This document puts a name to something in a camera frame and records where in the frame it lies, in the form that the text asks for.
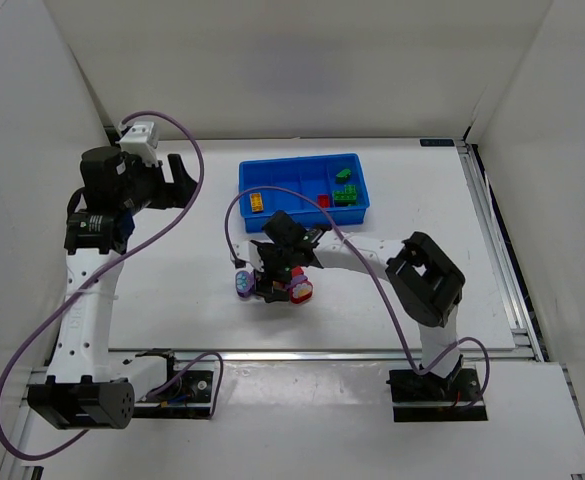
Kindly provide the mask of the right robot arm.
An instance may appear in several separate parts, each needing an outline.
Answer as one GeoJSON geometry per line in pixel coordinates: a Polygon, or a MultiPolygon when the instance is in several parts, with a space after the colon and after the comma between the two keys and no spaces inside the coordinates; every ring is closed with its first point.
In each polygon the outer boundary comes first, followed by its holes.
{"type": "Polygon", "coordinates": [[[403,241],[346,235],[332,220],[306,228],[283,211],[265,223],[264,241],[242,243],[253,268],[253,292],[265,302],[289,302],[307,280],[298,268],[337,269],[368,274],[380,292],[399,342],[407,343],[388,293],[390,285],[403,311],[418,325],[421,359],[408,361],[410,381],[435,399],[451,389],[463,366],[457,330],[458,307],[466,279],[426,233],[403,241]]]}

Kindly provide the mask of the red flower lego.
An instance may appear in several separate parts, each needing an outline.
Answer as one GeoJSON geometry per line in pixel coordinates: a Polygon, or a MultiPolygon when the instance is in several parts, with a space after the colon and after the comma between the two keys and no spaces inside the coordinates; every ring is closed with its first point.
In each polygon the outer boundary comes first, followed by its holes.
{"type": "Polygon", "coordinates": [[[301,304],[308,301],[313,296],[313,284],[308,281],[301,281],[289,289],[289,299],[293,304],[301,304]]]}

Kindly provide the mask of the red green curved lego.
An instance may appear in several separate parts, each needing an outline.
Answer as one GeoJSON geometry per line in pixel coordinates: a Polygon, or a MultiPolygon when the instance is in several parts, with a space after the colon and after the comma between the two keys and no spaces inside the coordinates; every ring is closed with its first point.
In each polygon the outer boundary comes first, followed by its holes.
{"type": "Polygon", "coordinates": [[[351,176],[352,171],[349,168],[344,168],[336,174],[335,181],[340,184],[346,183],[351,179],[351,176]]]}

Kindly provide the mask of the small red lego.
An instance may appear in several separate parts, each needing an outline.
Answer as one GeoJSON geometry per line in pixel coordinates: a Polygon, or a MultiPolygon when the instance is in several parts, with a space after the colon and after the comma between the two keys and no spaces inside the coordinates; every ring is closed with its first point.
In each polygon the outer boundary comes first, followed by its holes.
{"type": "Polygon", "coordinates": [[[331,206],[331,199],[329,194],[319,194],[317,196],[317,204],[321,208],[329,208],[331,206]]]}

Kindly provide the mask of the green number two lego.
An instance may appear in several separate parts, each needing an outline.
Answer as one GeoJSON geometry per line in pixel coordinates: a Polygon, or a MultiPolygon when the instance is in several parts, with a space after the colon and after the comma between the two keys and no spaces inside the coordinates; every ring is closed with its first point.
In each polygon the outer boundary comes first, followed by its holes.
{"type": "Polygon", "coordinates": [[[335,207],[356,206],[359,197],[359,188],[355,184],[345,184],[342,189],[332,192],[332,203],[335,207]]]}

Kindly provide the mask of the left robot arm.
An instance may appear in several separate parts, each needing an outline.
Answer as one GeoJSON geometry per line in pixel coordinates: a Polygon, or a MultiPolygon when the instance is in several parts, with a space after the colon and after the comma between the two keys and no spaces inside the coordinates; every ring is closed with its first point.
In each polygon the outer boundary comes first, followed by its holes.
{"type": "Polygon", "coordinates": [[[128,359],[109,351],[118,279],[145,208],[183,210],[198,183],[178,154],[145,161],[118,147],[96,147],[80,161],[85,206],[66,221],[68,306],[60,314],[57,345],[43,383],[28,405],[58,430],[123,429],[134,406],[157,395],[175,375],[174,355],[150,349],[128,359]]]}

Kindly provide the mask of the yellow lego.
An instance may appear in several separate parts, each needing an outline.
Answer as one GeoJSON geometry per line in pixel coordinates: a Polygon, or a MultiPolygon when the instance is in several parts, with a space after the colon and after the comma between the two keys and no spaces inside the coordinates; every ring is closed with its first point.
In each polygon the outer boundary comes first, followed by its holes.
{"type": "Polygon", "coordinates": [[[250,193],[249,202],[252,214],[260,214],[265,211],[263,196],[260,192],[250,193]]]}

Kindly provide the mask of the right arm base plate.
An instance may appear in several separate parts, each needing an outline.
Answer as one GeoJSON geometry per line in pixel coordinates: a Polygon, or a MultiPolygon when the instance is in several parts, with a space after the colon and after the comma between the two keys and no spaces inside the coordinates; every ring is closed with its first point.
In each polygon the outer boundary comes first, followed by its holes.
{"type": "Polygon", "coordinates": [[[483,422],[488,420],[482,385],[473,367],[457,365],[441,379],[411,369],[389,371],[386,384],[395,423],[483,422]]]}

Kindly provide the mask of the purple paw lego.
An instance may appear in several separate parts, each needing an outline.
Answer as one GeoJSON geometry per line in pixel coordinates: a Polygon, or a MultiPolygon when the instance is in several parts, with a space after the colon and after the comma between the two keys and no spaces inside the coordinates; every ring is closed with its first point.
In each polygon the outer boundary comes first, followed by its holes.
{"type": "Polygon", "coordinates": [[[242,299],[249,298],[254,291],[253,274],[247,270],[240,270],[235,274],[235,289],[242,299]]]}

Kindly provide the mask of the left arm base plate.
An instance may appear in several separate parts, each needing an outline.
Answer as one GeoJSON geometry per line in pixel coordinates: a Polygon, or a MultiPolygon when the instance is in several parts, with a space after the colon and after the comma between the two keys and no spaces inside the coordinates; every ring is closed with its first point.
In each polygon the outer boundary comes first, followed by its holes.
{"type": "Polygon", "coordinates": [[[216,413],[224,363],[213,355],[191,365],[176,363],[169,370],[177,381],[162,393],[140,400],[132,408],[133,419],[211,420],[216,413]]]}

